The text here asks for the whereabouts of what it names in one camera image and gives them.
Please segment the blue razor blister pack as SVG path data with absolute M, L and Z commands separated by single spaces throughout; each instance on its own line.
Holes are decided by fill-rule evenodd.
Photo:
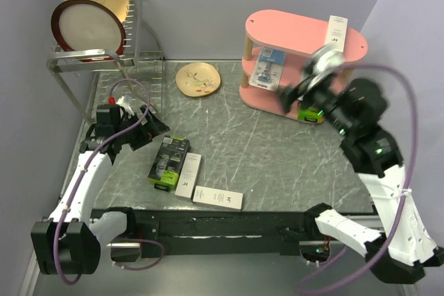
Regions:
M 255 63 L 249 84 L 261 89 L 276 92 L 285 63 L 284 51 L 263 47 Z

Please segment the white razor box bottom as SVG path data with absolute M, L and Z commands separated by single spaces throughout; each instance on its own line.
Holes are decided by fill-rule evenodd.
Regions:
M 192 201 L 213 207 L 240 211 L 244 195 L 242 193 L 197 186 Z

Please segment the pink three-tier shelf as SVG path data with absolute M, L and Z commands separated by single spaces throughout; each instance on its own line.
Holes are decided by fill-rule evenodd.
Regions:
M 259 50 L 268 47 L 284 51 L 285 63 L 278 87 L 297 85 L 308 57 L 325 44 L 327 23 L 279 10 L 260 10 L 251 14 L 245 28 L 243 75 L 239 87 L 242 101 L 252 108 L 284 116 L 276 92 L 249 84 Z M 365 37 L 355 29 L 348 28 L 343 52 L 345 63 L 361 60 L 367 51 Z M 292 105 L 291 111 L 285 115 L 287 118 L 299 121 L 298 104 L 299 101 Z

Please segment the white razor box slanted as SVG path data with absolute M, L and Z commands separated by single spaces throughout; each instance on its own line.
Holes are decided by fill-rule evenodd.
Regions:
M 175 195 L 179 198 L 191 200 L 196 186 L 202 156 L 196 153 L 187 153 L 178 179 Z

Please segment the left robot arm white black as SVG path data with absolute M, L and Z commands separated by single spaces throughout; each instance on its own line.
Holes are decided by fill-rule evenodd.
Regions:
M 36 222 L 31 240 L 44 275 L 90 275 L 96 271 L 102 249 L 114 239 L 128 242 L 138 225 L 130 207 L 111 207 L 89 221 L 99 194 L 123 146 L 137 150 L 169 131 L 145 105 L 138 116 L 117 103 L 99 105 L 96 121 L 80 143 L 78 165 L 58 206 L 47 220 Z

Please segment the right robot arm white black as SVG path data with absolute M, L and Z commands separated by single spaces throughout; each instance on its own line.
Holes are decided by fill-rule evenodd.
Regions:
M 331 76 L 317 85 L 304 80 L 277 91 L 284 113 L 298 98 L 318 110 L 342 137 L 340 148 L 367 188 L 383 231 L 360 225 L 328 204 L 305 212 L 305 234 L 330 236 L 372 263 L 371 272 L 386 284 L 414 284 L 425 268 L 443 264 L 443 248 L 429 237 L 410 190 L 410 177 L 396 140 L 379 125 L 388 103 L 376 82 L 358 78 L 335 94 Z

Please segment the black green razor box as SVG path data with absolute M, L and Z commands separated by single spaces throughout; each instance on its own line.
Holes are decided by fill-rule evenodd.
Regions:
M 313 106 L 309 106 L 308 102 L 299 101 L 297 119 L 308 123 L 322 123 L 323 112 Z
M 148 174 L 154 188 L 170 192 L 177 186 L 190 141 L 182 137 L 165 135 Z

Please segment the white razor box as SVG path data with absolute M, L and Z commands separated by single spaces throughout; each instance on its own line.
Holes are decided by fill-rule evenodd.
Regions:
M 335 50 L 344 52 L 347 29 L 347 18 L 330 15 L 327 23 L 325 45 L 331 44 Z
M 240 211 L 244 195 L 242 193 L 197 186 L 192 201 L 213 207 Z

